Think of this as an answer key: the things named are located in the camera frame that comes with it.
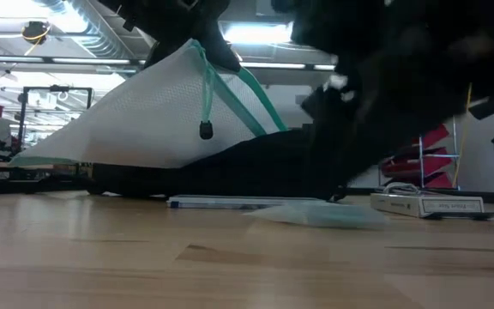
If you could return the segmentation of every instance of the fluorescent light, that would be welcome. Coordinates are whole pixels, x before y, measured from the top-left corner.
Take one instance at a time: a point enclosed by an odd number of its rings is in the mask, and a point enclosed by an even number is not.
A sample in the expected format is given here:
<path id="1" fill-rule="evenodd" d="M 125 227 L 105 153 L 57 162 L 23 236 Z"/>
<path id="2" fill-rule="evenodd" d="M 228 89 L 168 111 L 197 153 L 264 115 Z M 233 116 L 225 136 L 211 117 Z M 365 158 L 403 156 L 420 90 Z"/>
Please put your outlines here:
<path id="1" fill-rule="evenodd" d="M 261 69 L 306 69 L 306 64 L 271 64 L 271 63 L 241 63 L 245 68 Z"/>
<path id="2" fill-rule="evenodd" d="M 126 65 L 130 64 L 127 59 L 97 59 L 97 58 L 53 58 L 56 64 L 99 64 L 99 65 Z"/>
<path id="3" fill-rule="evenodd" d="M 292 23 L 289 25 L 232 25 L 224 39 L 232 44 L 279 44 L 291 42 Z"/>
<path id="4" fill-rule="evenodd" d="M 314 70 L 334 70 L 334 65 L 327 65 L 327 64 L 317 64 L 314 65 Z"/>
<path id="5" fill-rule="evenodd" d="M 111 73 L 136 74 L 136 73 L 138 73 L 138 70 L 135 70 L 135 69 L 97 69 L 96 72 L 100 73 L 100 74 L 111 74 Z"/>
<path id="6" fill-rule="evenodd" d="M 43 63 L 43 58 L 41 57 L 22 57 L 22 56 L 0 56 L 0 62 L 10 62 L 10 63 Z"/>

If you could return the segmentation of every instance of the pipe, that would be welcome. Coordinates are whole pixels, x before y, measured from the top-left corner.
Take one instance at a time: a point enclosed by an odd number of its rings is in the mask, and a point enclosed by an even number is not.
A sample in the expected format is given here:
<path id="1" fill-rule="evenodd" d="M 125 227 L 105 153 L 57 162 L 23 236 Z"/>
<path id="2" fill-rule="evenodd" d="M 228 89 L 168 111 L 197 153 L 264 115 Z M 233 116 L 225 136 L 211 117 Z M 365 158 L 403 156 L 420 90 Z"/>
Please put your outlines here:
<path id="1" fill-rule="evenodd" d="M 32 0 L 50 9 L 54 14 L 66 14 L 67 7 L 62 0 Z M 87 22 L 84 34 L 95 35 L 91 39 L 74 39 L 97 58 L 133 58 L 133 52 L 113 32 L 100 13 L 88 0 L 69 0 L 69 4 Z"/>

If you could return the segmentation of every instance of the black fabric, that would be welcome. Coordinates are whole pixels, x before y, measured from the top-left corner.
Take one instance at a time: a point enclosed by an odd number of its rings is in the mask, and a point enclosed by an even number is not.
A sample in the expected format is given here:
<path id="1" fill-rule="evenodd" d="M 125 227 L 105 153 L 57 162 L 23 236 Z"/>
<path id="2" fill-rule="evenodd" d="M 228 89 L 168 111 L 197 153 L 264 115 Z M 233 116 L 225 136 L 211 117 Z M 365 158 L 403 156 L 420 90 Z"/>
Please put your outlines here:
<path id="1" fill-rule="evenodd" d="M 93 178 L 105 191 L 130 197 L 190 194 L 330 198 L 334 189 L 317 193 L 305 183 L 310 140 L 309 131 L 290 130 L 241 142 L 178 169 L 97 164 Z"/>

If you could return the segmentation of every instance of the wooden table surface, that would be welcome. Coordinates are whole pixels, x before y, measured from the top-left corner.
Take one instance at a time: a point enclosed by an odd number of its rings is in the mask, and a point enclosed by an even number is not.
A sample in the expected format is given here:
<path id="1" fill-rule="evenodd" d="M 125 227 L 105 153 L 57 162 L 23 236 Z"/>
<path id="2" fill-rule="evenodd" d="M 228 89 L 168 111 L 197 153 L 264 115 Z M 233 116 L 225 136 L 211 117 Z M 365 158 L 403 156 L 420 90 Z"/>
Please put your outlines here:
<path id="1" fill-rule="evenodd" d="M 494 221 L 390 217 L 379 231 L 320 229 L 156 200 L 0 196 L 0 309 L 494 308 Z"/>

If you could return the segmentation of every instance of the metal rack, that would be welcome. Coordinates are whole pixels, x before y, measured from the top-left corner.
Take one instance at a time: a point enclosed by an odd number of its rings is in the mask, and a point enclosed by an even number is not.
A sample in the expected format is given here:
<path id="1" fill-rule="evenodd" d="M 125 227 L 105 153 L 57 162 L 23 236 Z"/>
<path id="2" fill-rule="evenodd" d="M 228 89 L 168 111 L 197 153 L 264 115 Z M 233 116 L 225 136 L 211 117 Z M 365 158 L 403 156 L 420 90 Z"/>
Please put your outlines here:
<path id="1" fill-rule="evenodd" d="M 457 142 L 457 132 L 456 132 L 456 117 L 453 117 L 453 147 L 454 147 L 454 154 L 426 154 L 425 155 L 425 145 L 423 143 L 423 136 L 419 136 L 419 162 L 420 162 L 420 187 L 421 189 L 425 188 L 425 157 L 432 157 L 432 158 L 451 158 L 454 160 L 455 163 L 455 170 L 458 168 L 460 164 L 460 158 L 461 156 L 459 155 L 459 149 L 458 149 L 458 142 Z M 383 185 L 383 173 L 381 170 L 381 165 L 379 164 L 378 167 L 378 186 Z M 460 190 L 461 187 L 458 185 L 457 181 L 457 186 L 456 190 Z"/>
<path id="2" fill-rule="evenodd" d="M 23 143 L 24 143 L 24 137 L 25 137 L 25 122 L 26 122 L 26 113 L 27 113 L 27 102 L 28 102 L 28 94 L 32 90 L 45 90 L 47 92 L 59 92 L 59 93 L 68 93 L 70 90 L 79 90 L 79 91 L 85 91 L 87 92 L 87 109 L 91 108 L 91 105 L 93 103 L 93 89 L 92 88 L 82 88 L 82 87 L 68 87 L 68 86 L 58 86 L 58 85 L 53 85 L 50 87 L 24 87 L 23 89 L 23 96 L 21 98 L 21 113 L 20 113 L 20 123 L 19 123 L 19 129 L 18 129 L 18 148 L 21 148 Z M 50 111 L 48 113 L 59 113 L 60 111 Z"/>

